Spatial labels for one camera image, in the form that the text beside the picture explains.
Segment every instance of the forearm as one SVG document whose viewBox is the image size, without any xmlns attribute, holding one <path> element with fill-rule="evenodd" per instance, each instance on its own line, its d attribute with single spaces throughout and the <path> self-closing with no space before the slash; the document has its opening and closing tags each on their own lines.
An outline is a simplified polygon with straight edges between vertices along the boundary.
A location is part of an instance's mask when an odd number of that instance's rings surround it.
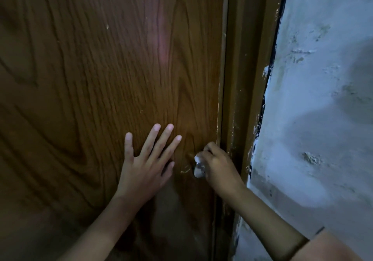
<svg viewBox="0 0 373 261">
<path fill-rule="evenodd" d="M 232 207 L 254 231 L 274 261 L 290 260 L 308 242 L 247 188 L 232 199 Z"/>
<path fill-rule="evenodd" d="M 105 260 L 136 212 L 134 205 L 113 198 L 61 260 Z"/>
</svg>

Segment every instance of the hand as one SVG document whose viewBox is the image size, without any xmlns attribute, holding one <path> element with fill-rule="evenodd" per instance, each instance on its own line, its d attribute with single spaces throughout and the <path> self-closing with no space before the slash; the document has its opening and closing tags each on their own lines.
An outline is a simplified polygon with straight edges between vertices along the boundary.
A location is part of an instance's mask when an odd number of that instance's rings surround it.
<svg viewBox="0 0 373 261">
<path fill-rule="evenodd" d="M 246 189 L 232 160 L 214 142 L 206 145 L 197 156 L 205 162 L 207 182 L 228 204 L 241 189 Z"/>
<path fill-rule="evenodd" d="M 169 124 L 165 128 L 161 137 L 154 145 L 160 128 L 160 124 L 153 126 L 138 157 L 133 157 L 132 134 L 128 132 L 125 137 L 124 163 L 114 198 L 122 197 L 125 201 L 130 201 L 131 205 L 137 211 L 172 176 L 172 169 L 175 162 L 170 162 L 166 168 L 165 164 L 170 160 L 176 147 L 179 145 L 181 135 L 176 136 L 171 144 L 162 152 L 173 130 L 173 125 Z"/>
</svg>

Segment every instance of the wall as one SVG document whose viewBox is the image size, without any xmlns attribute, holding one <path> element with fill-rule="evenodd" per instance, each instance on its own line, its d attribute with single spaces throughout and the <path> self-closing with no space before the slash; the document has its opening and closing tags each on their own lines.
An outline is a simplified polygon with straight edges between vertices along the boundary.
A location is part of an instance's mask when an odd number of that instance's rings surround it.
<svg viewBox="0 0 373 261">
<path fill-rule="evenodd" d="M 249 187 L 308 238 L 373 250 L 373 0 L 287 0 Z M 270 260 L 249 227 L 236 260 Z"/>
</svg>

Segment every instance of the person's left hand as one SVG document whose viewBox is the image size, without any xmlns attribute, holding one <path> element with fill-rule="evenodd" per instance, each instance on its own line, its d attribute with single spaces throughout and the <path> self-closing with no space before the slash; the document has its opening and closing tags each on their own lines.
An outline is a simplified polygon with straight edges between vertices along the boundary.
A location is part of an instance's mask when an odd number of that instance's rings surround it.
<svg viewBox="0 0 373 261">
<path fill-rule="evenodd" d="M 179 145 L 181 135 L 176 136 L 171 144 L 163 151 L 173 130 L 173 125 L 169 124 L 165 128 L 161 137 L 154 145 L 160 128 L 160 124 L 155 124 L 153 126 L 138 157 L 133 157 L 132 134 L 128 132 L 125 137 L 124 163 L 118 189 L 114 198 L 124 198 L 124 200 L 130 203 L 137 211 L 151 199 L 172 176 L 172 169 L 175 162 L 170 162 L 164 171 L 163 169 L 173 155 L 176 147 Z"/>
</svg>

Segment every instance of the pinky finger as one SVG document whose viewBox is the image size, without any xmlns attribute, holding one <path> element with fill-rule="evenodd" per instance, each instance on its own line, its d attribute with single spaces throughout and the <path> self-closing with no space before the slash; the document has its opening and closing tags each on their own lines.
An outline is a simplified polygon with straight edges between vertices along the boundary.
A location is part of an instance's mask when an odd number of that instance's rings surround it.
<svg viewBox="0 0 373 261">
<path fill-rule="evenodd" d="M 132 146 L 132 133 L 127 132 L 124 139 L 124 161 L 133 162 L 133 146 Z"/>
<path fill-rule="evenodd" d="M 175 166 L 175 162 L 170 162 L 166 167 L 165 171 L 161 175 L 161 187 L 163 187 L 166 182 L 172 177 L 173 167 Z"/>
</svg>

